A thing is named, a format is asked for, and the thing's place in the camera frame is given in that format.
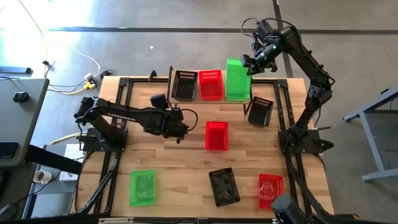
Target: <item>wooden tabletop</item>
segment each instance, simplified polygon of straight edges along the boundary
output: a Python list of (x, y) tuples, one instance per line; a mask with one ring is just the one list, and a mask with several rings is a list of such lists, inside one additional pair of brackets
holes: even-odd
[[(200, 82), (199, 82), (199, 77), (198, 77), (198, 81), (197, 81), (197, 87), (196, 87), (196, 93), (195, 93), (195, 99), (192, 101), (181, 101), (181, 100), (176, 100), (175, 98), (172, 97), (172, 91), (173, 91), (173, 86), (174, 86), (174, 78), (175, 78), (175, 71), (176, 70), (172, 70), (171, 73), (171, 79), (170, 79), (170, 98), (169, 101), (171, 104), (174, 103), (200, 103), (200, 104), (248, 104), (250, 102), (250, 99), (246, 100), (246, 101), (229, 101), (226, 100), (226, 97), (224, 96), (222, 99), (217, 100), (217, 101), (206, 101), (203, 100), (200, 94)], [(199, 71), (205, 71), (205, 70), (184, 70), (184, 71), (190, 71), (190, 72), (199, 72)], [(222, 77), (223, 77), (223, 83), (224, 83), (224, 89), (225, 89), (225, 81), (226, 81), (226, 72), (225, 70), (221, 71)]]
[[(105, 77), (99, 97), (114, 102), (119, 78)], [(298, 119), (304, 109), (307, 91), (303, 79), (291, 78), (288, 79), (288, 84), (294, 116)], [(150, 106), (150, 96), (166, 92), (166, 83), (135, 83), (130, 106)], [(253, 84), (252, 92), (254, 96), (275, 102), (272, 85)], [(287, 114), (284, 100), (282, 104), (284, 114)], [(273, 107), (270, 125), (265, 128), (249, 124), (248, 117), (243, 115), (242, 105), (180, 103), (179, 106), (193, 109), (199, 115), (197, 127), (180, 144), (172, 138), (164, 139), (144, 133), (136, 123), (127, 123), (129, 137), (126, 150), (121, 156), (112, 216), (274, 218), (271, 211), (257, 208), (257, 181), (260, 173), (281, 175), (284, 177), (284, 191), (290, 192), (286, 163), (280, 153), (277, 136), (280, 127), (276, 105)], [(189, 111), (184, 112), (184, 117), (184, 122), (189, 125), (195, 121)], [(229, 151), (205, 151), (206, 121), (228, 122)], [(285, 123), (289, 126), (287, 116)], [(103, 152), (95, 152), (85, 163), (78, 186), (79, 207), (83, 206), (98, 185), (103, 157)], [(311, 154), (303, 154), (302, 158), (308, 188), (325, 210), (333, 213), (322, 163)], [(241, 201), (216, 207), (208, 173), (227, 167), (233, 169)], [(156, 203), (130, 207), (130, 173), (144, 169), (155, 169)], [(108, 187), (104, 192), (102, 209), (108, 196)], [(302, 206), (302, 193), (298, 190), (297, 194)]]

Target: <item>concrete floor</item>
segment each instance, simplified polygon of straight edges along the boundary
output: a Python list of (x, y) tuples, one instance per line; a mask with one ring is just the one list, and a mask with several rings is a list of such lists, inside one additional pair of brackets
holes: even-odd
[[(44, 28), (239, 28), (249, 16), (275, 17), (272, 0), (23, 2)], [(279, 0), (279, 5), (282, 18), (299, 29), (398, 29), (398, 1), (395, 0)], [(0, 31), (0, 63), (33, 67), (33, 77), (41, 77), (43, 42), (17, 2), (6, 1), (0, 12), (0, 27), (5, 27)], [(167, 75), (169, 65), (181, 69), (224, 69), (227, 57), (251, 53), (251, 39), (242, 34), (46, 32), (45, 36), (49, 62), (56, 60), (48, 74), (53, 84), (72, 85), (82, 81), (88, 72), (96, 72), (96, 65), (76, 54), (72, 46), (94, 57), (101, 70), (112, 69), (116, 75), (149, 75), (151, 70)], [(323, 131), (321, 136), (335, 143), (324, 156), (335, 212), (356, 213), (365, 220), (396, 223), (398, 177), (363, 183), (361, 174), (376, 170), (374, 159), (361, 123), (345, 124), (341, 118), (384, 89), (397, 85), (397, 36), (303, 35), (302, 39), (336, 79), (333, 98), (323, 107), (319, 122), (319, 126), (333, 127)], [(290, 62), (294, 77), (305, 77), (292, 59)], [(282, 57), (277, 63), (277, 73), (267, 72), (262, 76), (286, 77)], [(96, 94), (96, 90), (72, 96), (48, 92), (32, 144), (41, 146), (76, 133), (78, 129), (72, 116), (74, 105), (82, 96)], [(398, 108), (398, 101), (392, 107)], [(34, 216), (59, 215), (67, 213), (64, 205), (69, 205), (70, 195), (43, 196), (37, 200)], [(48, 203), (59, 209), (44, 210)]]

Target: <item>red plastic basket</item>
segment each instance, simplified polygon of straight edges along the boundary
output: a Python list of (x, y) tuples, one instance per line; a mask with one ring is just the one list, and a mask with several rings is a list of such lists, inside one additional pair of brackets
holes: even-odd
[(284, 179), (279, 175), (259, 175), (259, 208), (271, 210), (272, 201), (284, 193)]
[(206, 122), (206, 150), (228, 151), (227, 122)]
[(203, 100), (220, 100), (224, 97), (221, 70), (199, 72), (200, 95)]

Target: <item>green plastic basket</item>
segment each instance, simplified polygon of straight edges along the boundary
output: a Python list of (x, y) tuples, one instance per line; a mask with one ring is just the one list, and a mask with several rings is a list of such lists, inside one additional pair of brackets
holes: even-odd
[(130, 206), (155, 204), (155, 170), (131, 172)]
[(227, 100), (245, 101), (250, 99), (251, 76), (248, 68), (242, 66), (240, 59), (228, 58), (226, 61), (225, 97)]

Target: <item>plastic basket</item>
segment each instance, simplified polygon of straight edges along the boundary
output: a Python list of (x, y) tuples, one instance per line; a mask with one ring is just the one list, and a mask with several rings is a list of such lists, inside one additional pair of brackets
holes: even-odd
[(249, 113), (249, 122), (258, 126), (268, 126), (273, 105), (274, 102), (255, 96)]
[(200, 71), (200, 96), (203, 100), (220, 100), (224, 97), (221, 70)]
[(197, 82), (197, 72), (175, 71), (172, 97), (176, 100), (194, 100), (197, 91)]
[(251, 76), (248, 68), (242, 66), (240, 59), (228, 58), (226, 61), (225, 96), (227, 100), (245, 101), (250, 99)]
[(284, 179), (282, 176), (270, 174), (259, 175), (259, 208), (271, 210), (272, 201), (283, 193)]
[(209, 176), (217, 207), (241, 201), (232, 168), (209, 172)]
[(130, 176), (130, 206), (155, 204), (155, 170), (139, 170)]
[(228, 151), (228, 123), (207, 121), (205, 144), (209, 151)]

